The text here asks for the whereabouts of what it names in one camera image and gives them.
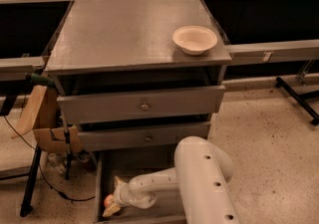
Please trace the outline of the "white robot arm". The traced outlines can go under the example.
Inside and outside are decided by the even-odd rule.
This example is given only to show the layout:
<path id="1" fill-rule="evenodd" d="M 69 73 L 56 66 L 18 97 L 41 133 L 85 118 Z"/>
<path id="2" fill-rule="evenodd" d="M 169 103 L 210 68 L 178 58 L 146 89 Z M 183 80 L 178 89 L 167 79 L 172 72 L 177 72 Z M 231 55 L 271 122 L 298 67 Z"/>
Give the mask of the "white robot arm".
<path id="1" fill-rule="evenodd" d="M 240 224 L 227 182 L 233 174 L 229 155 L 198 137 L 182 139 L 174 152 L 174 167 L 143 174 L 125 182 L 115 178 L 115 191 L 104 199 L 108 218 L 124 207 L 149 209 L 157 193 L 179 191 L 187 224 Z"/>

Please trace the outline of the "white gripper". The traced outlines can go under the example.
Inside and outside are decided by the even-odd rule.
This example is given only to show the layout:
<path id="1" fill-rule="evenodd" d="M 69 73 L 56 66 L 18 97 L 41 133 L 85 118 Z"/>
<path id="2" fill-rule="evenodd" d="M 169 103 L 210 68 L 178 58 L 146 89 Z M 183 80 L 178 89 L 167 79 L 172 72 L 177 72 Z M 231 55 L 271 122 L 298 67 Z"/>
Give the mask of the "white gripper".
<path id="1" fill-rule="evenodd" d="M 103 217 L 108 218 L 113 214 L 119 212 L 121 207 L 126 207 L 131 205 L 133 199 L 133 194 L 129 189 L 129 185 L 125 183 L 120 177 L 115 177 L 115 191 L 114 191 L 114 200 L 115 203 L 110 204 L 103 212 Z"/>

